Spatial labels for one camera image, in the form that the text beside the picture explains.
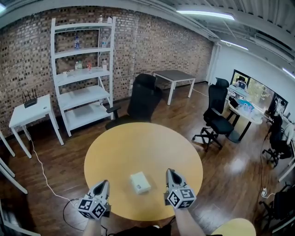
white metal shelf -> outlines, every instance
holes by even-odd
[[[67,77],[65,77],[64,74],[58,74],[56,75],[55,82],[58,86],[62,86],[69,83],[79,82],[81,80],[109,75],[109,71],[104,71],[101,67],[96,66],[92,67],[91,71],[89,71],[88,68],[70,71],[67,73]]]
[[[95,85],[61,94],[59,98],[59,106],[61,109],[67,110],[109,96],[110,94],[102,87]]]
[[[99,102],[91,103],[65,112],[65,118],[70,130],[109,117],[110,115],[111,114],[106,112],[106,108],[101,106]]]
[[[110,52],[110,51],[111,49],[109,47],[105,47],[105,48],[86,47],[86,48],[80,48],[80,49],[71,49],[68,51],[55,53],[55,59],[74,56],[74,55],[80,55],[80,54],[86,54],[86,53],[100,53],[100,52]]]
[[[55,34],[76,30],[98,30],[101,27],[112,27],[112,23],[79,23],[64,24],[54,27]]]

small yellow round table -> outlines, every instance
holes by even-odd
[[[123,124],[104,132],[91,144],[84,163],[88,187],[107,179],[112,212],[139,221],[174,215],[172,206],[164,204],[168,168],[185,176],[195,194],[199,192],[203,167],[195,148],[179,133],[151,123]],[[130,175],[141,171],[152,188],[138,195]]]
[[[218,227],[211,235],[256,236],[256,231],[250,221],[242,218],[236,218]]]

computer monitor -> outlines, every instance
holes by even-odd
[[[238,81],[238,87],[241,88],[241,89],[245,89],[246,84],[241,82],[241,81]]]

fluorescent tube light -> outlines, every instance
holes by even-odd
[[[0,3],[0,13],[3,12],[6,9],[6,7]]]
[[[203,16],[212,16],[212,17],[221,17],[229,20],[235,20],[232,15],[217,13],[217,12],[203,12],[203,11],[177,11],[181,14],[190,14],[190,15],[203,15]]]
[[[283,71],[286,72],[288,75],[292,76],[293,79],[295,79],[295,76],[291,72],[287,71],[285,68],[283,68]]]
[[[231,45],[234,45],[234,46],[236,46],[236,47],[240,47],[240,48],[242,48],[242,49],[245,49],[245,50],[249,51],[248,48],[246,48],[246,47],[242,47],[242,46],[237,45],[237,44],[234,44],[234,43],[232,43],[232,42],[227,42],[227,41],[224,41],[224,40],[220,40],[220,41],[221,41],[221,42],[225,42],[226,44],[230,44],[230,46],[231,46]]]

chair headrest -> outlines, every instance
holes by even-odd
[[[140,84],[149,89],[155,89],[156,77],[148,74],[140,74],[135,78],[134,83]]]
[[[217,82],[216,82],[216,86],[221,87],[221,88],[228,88],[230,86],[230,83],[226,80],[226,79],[222,79],[222,78],[216,78]]]

